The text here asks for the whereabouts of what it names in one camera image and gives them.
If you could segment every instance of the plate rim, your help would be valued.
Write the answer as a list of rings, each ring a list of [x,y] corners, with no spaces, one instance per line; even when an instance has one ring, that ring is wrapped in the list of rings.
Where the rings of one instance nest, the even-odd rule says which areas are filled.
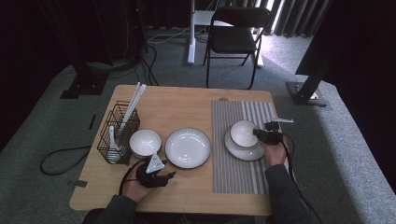
[[[181,131],[181,130],[196,130],[196,131],[198,131],[199,133],[202,133],[202,134],[204,135],[204,137],[206,137],[207,142],[209,143],[209,154],[208,154],[207,158],[206,158],[201,164],[199,164],[199,165],[197,165],[197,166],[193,166],[193,167],[182,167],[182,166],[176,165],[174,162],[172,162],[172,161],[169,159],[168,154],[167,154],[167,150],[166,150],[166,149],[167,149],[166,145],[167,145],[167,143],[168,143],[170,137],[171,137],[174,133],[176,133],[176,132],[178,132],[178,131]],[[187,128],[177,129],[177,130],[173,131],[171,134],[169,134],[169,136],[166,138],[166,141],[165,141],[165,144],[164,144],[164,146],[163,146],[163,149],[164,149],[164,153],[165,153],[166,158],[167,158],[172,164],[174,164],[174,165],[175,165],[176,167],[178,167],[178,168],[190,170],[190,169],[194,169],[194,168],[197,168],[197,167],[202,166],[203,164],[205,164],[205,163],[207,162],[207,160],[209,160],[210,155],[212,154],[212,143],[210,142],[209,137],[207,137],[207,135],[206,135],[204,132],[202,132],[201,130],[196,129],[196,128],[192,128],[192,127],[187,127]]]

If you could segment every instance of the person's right hand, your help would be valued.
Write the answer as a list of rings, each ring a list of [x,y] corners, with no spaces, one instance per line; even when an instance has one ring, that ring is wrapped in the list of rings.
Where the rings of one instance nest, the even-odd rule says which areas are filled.
[[[286,137],[283,137],[283,141],[285,143],[287,142]],[[264,158],[265,158],[265,161],[267,162],[269,167],[271,167],[273,165],[285,163],[286,151],[281,143],[273,146],[273,145],[265,144],[262,141],[259,141],[259,142],[264,147],[264,150],[265,150]]]

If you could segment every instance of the black chair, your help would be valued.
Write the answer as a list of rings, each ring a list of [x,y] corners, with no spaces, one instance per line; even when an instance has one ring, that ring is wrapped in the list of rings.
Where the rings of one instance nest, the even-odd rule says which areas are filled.
[[[206,44],[204,65],[206,67],[206,87],[209,88],[209,69],[211,59],[244,59],[241,66],[251,54],[260,54],[262,34],[269,24],[271,12],[263,7],[221,7],[215,11],[209,26],[209,34]],[[231,26],[215,25],[216,21],[226,22]],[[252,36],[252,30],[257,29],[256,38]],[[217,54],[239,54],[242,56],[211,56],[211,51]],[[249,90],[256,75],[258,57],[255,57],[253,74],[251,76]]]

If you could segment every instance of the wire basket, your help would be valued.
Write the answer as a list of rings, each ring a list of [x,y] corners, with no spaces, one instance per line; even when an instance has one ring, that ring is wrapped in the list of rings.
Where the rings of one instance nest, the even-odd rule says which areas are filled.
[[[105,125],[100,132],[100,141],[97,149],[110,164],[129,165],[129,160],[131,159],[132,151],[129,140],[132,134],[139,129],[140,119],[135,109],[128,121],[126,123],[122,122],[128,105],[129,102],[117,101],[113,110],[108,113]],[[110,126],[114,127],[116,147],[110,146]]]

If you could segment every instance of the chopsticks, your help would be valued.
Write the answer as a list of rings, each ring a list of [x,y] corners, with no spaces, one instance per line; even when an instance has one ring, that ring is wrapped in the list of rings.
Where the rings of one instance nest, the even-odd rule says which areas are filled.
[[[146,85],[143,84],[140,86],[140,82],[137,82],[136,88],[134,89],[134,95],[131,98],[131,102],[128,105],[128,109],[126,110],[125,116],[122,119],[122,123],[118,132],[118,136],[122,134],[122,130],[125,127],[125,124],[128,122],[129,117],[132,116],[132,113],[134,113],[134,109],[137,106],[137,103],[139,103],[140,98],[143,95],[143,92],[146,89]]]

